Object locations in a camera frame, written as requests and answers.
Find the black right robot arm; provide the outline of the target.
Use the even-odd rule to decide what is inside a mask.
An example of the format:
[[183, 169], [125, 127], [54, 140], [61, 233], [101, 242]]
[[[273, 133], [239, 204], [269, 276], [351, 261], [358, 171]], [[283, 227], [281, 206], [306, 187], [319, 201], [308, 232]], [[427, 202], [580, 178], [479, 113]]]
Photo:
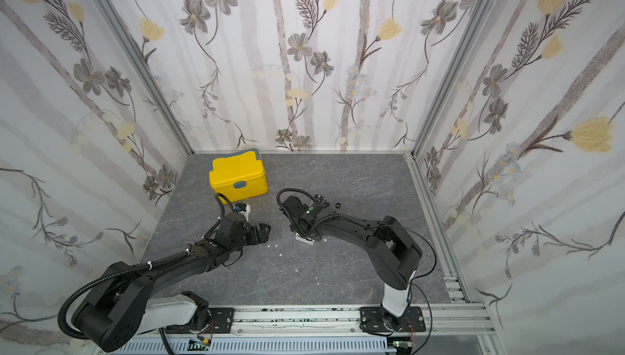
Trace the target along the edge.
[[410, 284], [423, 257], [408, 230], [390, 216], [380, 221], [357, 218], [322, 197], [312, 197], [306, 204], [295, 190], [290, 194], [286, 200], [280, 196], [276, 200], [291, 229], [304, 239], [334, 237], [364, 250], [384, 283], [382, 311], [394, 319], [404, 317], [410, 305]]

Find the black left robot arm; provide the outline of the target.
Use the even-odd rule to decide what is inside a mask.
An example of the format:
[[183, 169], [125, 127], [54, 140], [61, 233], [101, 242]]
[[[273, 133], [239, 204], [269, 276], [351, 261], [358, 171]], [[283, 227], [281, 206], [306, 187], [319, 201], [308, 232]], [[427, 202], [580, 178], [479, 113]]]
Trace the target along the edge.
[[57, 316], [59, 329], [113, 352], [138, 334], [189, 323], [200, 307], [197, 298], [185, 295], [181, 301], [167, 301], [165, 310], [157, 312], [153, 293], [226, 265], [231, 254], [267, 243], [270, 231], [265, 223], [253, 226], [244, 215], [228, 213], [180, 253], [133, 266], [114, 263], [62, 304]]

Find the white gift box lid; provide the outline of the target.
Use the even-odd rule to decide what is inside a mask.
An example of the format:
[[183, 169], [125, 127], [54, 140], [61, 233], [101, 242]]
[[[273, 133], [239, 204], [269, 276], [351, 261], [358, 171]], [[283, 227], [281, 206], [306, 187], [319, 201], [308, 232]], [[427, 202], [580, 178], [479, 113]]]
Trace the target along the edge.
[[299, 236], [298, 234], [295, 234], [295, 240], [311, 246], [315, 244], [315, 241], [313, 239], [307, 239]]

